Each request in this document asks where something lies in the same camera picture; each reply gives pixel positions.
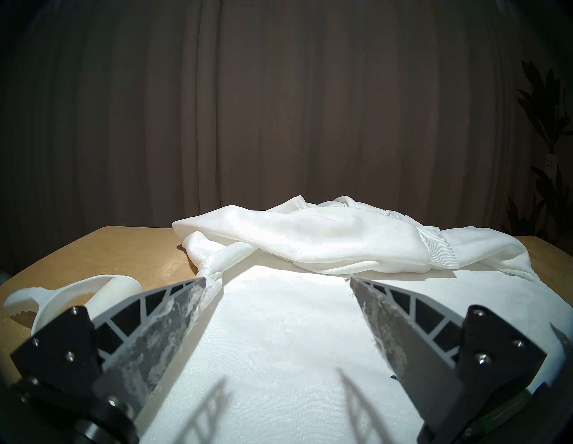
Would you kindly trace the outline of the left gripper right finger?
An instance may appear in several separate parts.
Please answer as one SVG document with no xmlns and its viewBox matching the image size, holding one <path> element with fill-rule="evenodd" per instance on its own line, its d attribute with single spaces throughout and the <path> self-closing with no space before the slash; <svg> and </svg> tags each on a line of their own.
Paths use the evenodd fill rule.
<svg viewBox="0 0 573 444">
<path fill-rule="evenodd" d="M 527 387 L 546 353 L 483 305 L 462 317 L 410 290 L 359 277 L 350 287 L 423 420 L 417 442 L 500 443 L 500 430 L 531 403 Z"/>
</svg>

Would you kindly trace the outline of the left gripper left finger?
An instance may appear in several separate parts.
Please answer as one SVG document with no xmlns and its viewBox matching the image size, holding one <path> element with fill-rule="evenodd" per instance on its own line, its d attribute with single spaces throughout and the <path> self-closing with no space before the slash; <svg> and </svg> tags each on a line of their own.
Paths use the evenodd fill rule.
<svg viewBox="0 0 573 444">
<path fill-rule="evenodd" d="M 139 443 L 135 418 L 204 306 L 206 279 L 59 314 L 11 359 L 10 443 Z"/>
</svg>

